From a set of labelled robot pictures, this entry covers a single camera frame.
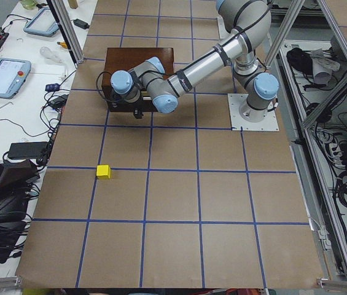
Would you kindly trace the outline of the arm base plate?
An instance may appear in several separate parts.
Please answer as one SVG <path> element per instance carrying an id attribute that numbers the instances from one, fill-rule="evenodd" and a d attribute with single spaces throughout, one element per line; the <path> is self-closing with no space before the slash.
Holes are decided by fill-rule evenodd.
<path id="1" fill-rule="evenodd" d="M 273 103 L 270 102 L 264 110 L 250 108 L 247 102 L 248 94 L 229 93 L 228 106 L 231 129 L 233 131 L 278 132 L 279 126 Z"/>

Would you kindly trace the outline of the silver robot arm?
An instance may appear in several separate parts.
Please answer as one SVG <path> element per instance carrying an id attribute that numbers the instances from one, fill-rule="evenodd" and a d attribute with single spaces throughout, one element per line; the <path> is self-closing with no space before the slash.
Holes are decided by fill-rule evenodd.
<path id="1" fill-rule="evenodd" d="M 111 76 L 111 103 L 132 104 L 134 116 L 142 117 L 142 90 L 160 113 L 171 113 L 178 98 L 190 92 L 218 70 L 231 66 L 234 78 L 247 91 L 240 106 L 240 116 L 248 122 L 260 122 L 276 97 L 279 82 L 274 75 L 263 72 L 255 54 L 271 25 L 271 1 L 217 1 L 216 9 L 229 35 L 203 56 L 185 68 L 168 75 L 161 61 L 152 57 L 128 71 Z"/>

